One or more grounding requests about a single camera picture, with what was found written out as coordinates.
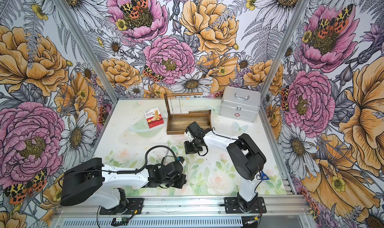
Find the wooden jewelry display stand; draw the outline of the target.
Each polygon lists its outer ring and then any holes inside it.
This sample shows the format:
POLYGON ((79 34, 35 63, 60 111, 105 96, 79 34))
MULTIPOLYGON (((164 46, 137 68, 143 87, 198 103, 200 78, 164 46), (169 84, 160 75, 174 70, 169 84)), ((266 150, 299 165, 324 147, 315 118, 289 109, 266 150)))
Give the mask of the wooden jewelry display stand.
POLYGON ((166 109, 168 113, 167 118, 167 135, 182 135, 187 127, 196 122, 201 128, 211 129, 211 110, 201 110, 201 111, 189 111, 188 113, 174 114, 172 109, 170 109, 169 98, 171 97, 181 97, 181 96, 196 96, 203 95, 202 92, 193 92, 193 93, 181 93, 181 94, 164 94, 164 100, 166 104, 166 109))

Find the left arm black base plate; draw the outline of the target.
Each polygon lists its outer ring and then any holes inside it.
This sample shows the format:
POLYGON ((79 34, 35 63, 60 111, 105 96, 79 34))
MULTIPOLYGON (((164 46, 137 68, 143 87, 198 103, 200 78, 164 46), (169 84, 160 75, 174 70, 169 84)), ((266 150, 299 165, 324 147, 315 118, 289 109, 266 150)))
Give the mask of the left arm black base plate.
POLYGON ((129 198, 129 199, 120 201, 120 203, 116 207, 109 210, 101 207, 99 214, 100 215, 140 215, 142 212, 143 204, 144 204, 143 198, 129 198))

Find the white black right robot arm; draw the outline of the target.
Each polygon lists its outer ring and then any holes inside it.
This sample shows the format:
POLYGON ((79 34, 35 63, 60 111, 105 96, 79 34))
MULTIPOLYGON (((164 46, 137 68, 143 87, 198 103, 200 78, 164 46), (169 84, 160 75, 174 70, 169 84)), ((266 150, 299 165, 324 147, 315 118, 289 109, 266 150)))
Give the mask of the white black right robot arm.
POLYGON ((220 148, 227 151, 231 161, 241 177, 236 197, 225 198, 227 214, 265 214, 267 212, 264 198, 260 197, 257 188, 262 182, 262 171, 267 162, 266 156, 248 134, 228 137, 204 130, 196 122, 185 130, 188 138, 184 142, 185 152, 199 154, 203 148, 220 148))

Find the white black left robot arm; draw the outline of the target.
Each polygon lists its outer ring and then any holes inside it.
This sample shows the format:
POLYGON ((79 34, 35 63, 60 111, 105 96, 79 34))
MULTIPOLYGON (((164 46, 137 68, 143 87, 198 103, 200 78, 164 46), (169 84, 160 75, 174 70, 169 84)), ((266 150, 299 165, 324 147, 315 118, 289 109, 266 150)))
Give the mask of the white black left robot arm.
POLYGON ((101 215, 119 215, 140 202, 127 199, 125 186, 134 188, 177 188, 186 184, 183 157, 171 152, 174 161, 155 165, 145 163, 139 169, 117 168, 105 165, 101 158, 92 158, 64 173, 60 205, 99 206, 101 215))

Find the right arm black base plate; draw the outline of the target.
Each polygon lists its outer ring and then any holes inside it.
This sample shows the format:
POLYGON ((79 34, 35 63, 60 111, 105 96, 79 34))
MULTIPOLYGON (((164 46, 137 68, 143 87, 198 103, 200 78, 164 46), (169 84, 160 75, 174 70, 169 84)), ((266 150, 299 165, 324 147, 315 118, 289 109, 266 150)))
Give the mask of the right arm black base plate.
POLYGON ((223 207, 226 214, 265 214, 266 203, 262 197, 254 197, 247 202, 240 197, 225 197, 223 207))

